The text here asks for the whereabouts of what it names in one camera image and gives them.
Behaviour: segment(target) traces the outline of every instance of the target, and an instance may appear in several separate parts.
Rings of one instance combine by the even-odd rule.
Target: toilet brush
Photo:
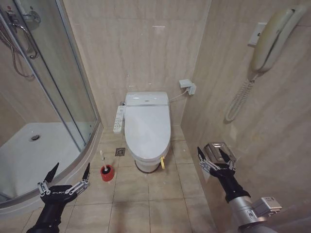
[[[102,150],[100,151],[100,154],[102,157],[102,161],[104,163],[104,166],[101,168],[101,176],[102,176],[103,181],[107,182],[107,181],[110,181],[113,179],[115,171],[111,165],[109,165],[109,164],[106,165],[105,157],[104,157]]]

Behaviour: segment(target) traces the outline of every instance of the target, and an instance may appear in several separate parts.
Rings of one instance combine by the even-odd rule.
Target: toilet base
[[[159,168],[161,163],[155,164],[155,165],[152,165],[152,166],[144,166],[144,165],[140,164],[139,162],[136,163],[136,160],[135,160],[135,165],[136,165],[137,169],[139,171],[141,171],[142,173],[149,174],[149,173],[155,172]]]

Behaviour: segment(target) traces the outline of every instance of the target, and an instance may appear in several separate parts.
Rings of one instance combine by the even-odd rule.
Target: floor drain
[[[115,156],[124,156],[125,154],[125,148],[116,148],[116,154]]]
[[[31,137],[31,140],[32,140],[32,141],[36,141],[36,140],[38,140],[39,138],[40,138],[40,135],[36,134],[36,135],[34,135],[34,136]]]

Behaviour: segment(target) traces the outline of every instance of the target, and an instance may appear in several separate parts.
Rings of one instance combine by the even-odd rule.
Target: bidet control panel
[[[118,106],[118,110],[117,110],[117,114],[116,114],[116,119],[115,119],[115,124],[113,126],[113,132],[114,133],[121,133],[122,124],[123,124],[123,117],[124,117],[124,111],[125,111],[125,106],[123,106],[123,105]]]

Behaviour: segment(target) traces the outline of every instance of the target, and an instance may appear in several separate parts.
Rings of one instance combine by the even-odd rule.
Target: toilet tank
[[[126,106],[168,105],[169,98],[164,91],[128,92]]]

